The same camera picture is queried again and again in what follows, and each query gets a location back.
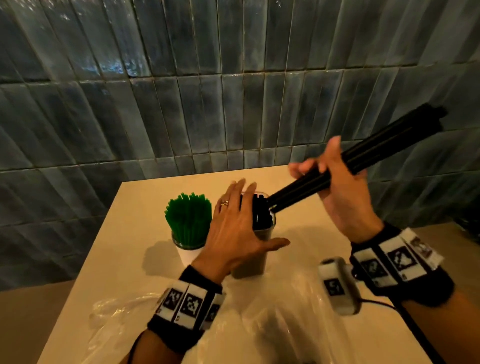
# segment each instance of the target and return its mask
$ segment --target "hand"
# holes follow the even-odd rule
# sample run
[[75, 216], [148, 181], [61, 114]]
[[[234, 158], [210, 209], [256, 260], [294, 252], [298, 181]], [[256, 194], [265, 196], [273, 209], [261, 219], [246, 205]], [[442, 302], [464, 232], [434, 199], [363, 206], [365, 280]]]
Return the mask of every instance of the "hand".
[[303, 163], [290, 163], [288, 170], [293, 178], [298, 179], [316, 164], [320, 173], [328, 168], [332, 175], [330, 188], [318, 195], [338, 230], [351, 242], [361, 243], [378, 234], [384, 224], [373, 211], [366, 171], [353, 176], [340, 154], [340, 137], [334, 136], [321, 156]]
[[[257, 184], [248, 186], [240, 195], [245, 179], [233, 182], [215, 206], [205, 247], [192, 266], [203, 276], [220, 284], [227, 274], [247, 259], [290, 244], [288, 239], [273, 238], [267, 242], [258, 239], [253, 232], [252, 200]], [[221, 206], [228, 201], [228, 206]]]

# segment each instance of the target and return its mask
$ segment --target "bundle of green straws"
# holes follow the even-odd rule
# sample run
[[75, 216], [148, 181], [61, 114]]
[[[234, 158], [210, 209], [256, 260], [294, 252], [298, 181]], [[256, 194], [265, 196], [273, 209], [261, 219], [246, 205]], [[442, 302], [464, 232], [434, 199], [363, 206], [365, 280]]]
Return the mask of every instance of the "bundle of green straws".
[[165, 219], [179, 248], [198, 249], [205, 244], [210, 229], [212, 204], [203, 194], [181, 194], [168, 203]]

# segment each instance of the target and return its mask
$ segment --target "wristband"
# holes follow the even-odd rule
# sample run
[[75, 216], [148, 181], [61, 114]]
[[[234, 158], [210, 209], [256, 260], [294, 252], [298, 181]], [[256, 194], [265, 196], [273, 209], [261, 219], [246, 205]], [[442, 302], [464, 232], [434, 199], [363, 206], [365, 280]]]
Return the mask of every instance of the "wristband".
[[377, 296], [437, 307], [453, 293], [455, 285], [440, 267], [443, 257], [411, 229], [401, 231], [385, 223], [372, 239], [351, 246], [356, 275]]
[[222, 286], [188, 266], [158, 300], [148, 329], [169, 349], [185, 354], [210, 328], [224, 299]]

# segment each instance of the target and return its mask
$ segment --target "clear plastic wrap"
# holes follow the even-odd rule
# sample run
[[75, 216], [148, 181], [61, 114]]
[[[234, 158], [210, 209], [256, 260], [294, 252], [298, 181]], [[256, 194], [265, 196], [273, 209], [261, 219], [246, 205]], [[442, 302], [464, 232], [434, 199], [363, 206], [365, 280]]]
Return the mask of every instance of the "clear plastic wrap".
[[[186, 364], [353, 364], [347, 332], [315, 268], [268, 269], [224, 281], [227, 298]], [[118, 364], [153, 315], [160, 293], [95, 304], [82, 364]]]

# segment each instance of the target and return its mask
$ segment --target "white table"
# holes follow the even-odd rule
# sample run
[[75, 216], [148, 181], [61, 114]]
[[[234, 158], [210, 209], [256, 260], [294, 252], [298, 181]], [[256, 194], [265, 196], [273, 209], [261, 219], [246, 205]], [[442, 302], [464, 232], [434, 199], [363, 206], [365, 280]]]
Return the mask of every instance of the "white table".
[[[214, 205], [229, 183], [241, 177], [256, 181], [257, 190], [269, 194], [292, 181], [287, 167], [279, 166], [123, 183], [38, 363], [80, 363], [92, 334], [88, 318], [95, 302], [132, 292], [162, 292], [177, 277], [181, 267], [164, 217], [171, 198], [195, 192]], [[269, 253], [267, 267], [280, 257], [295, 259], [299, 247], [308, 247], [312, 267], [327, 257], [347, 259], [350, 252], [317, 196], [280, 212], [273, 236], [287, 237], [291, 245]], [[360, 290], [365, 298], [373, 297], [364, 286]], [[430, 363], [389, 308], [365, 304], [358, 315], [341, 321], [359, 363]]]

